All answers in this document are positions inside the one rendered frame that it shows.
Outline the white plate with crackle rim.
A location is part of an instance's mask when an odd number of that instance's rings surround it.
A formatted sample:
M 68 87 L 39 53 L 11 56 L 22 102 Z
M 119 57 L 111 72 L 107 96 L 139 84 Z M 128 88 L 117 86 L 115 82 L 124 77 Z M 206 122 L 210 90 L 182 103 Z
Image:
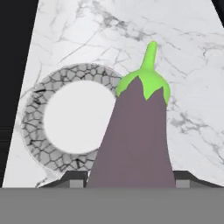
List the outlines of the white plate with crackle rim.
M 65 66 L 49 74 L 24 107 L 27 150 L 53 172 L 90 171 L 115 104 L 121 75 L 97 64 Z

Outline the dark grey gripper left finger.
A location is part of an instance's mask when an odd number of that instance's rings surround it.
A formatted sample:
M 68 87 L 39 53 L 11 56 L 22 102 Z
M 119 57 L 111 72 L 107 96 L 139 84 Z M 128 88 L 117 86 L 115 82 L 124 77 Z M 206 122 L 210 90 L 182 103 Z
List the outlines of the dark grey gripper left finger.
M 86 171 L 66 171 L 60 179 L 42 185 L 42 188 L 85 188 L 87 181 Z

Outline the purple eggplant with green stem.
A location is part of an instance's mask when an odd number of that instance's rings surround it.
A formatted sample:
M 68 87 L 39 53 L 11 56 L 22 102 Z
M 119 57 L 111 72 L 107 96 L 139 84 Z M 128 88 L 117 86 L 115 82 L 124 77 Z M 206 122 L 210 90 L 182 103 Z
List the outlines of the purple eggplant with green stem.
M 168 83 L 154 68 L 157 43 L 117 86 L 114 110 L 91 169 L 88 188 L 175 186 L 166 135 Z

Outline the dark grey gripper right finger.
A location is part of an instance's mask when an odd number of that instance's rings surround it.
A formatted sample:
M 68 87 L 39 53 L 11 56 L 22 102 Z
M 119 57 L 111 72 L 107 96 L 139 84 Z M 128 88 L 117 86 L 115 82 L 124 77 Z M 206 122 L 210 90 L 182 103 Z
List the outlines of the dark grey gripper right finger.
M 196 178 L 189 171 L 174 171 L 173 174 L 177 188 L 220 188 L 219 185 Z

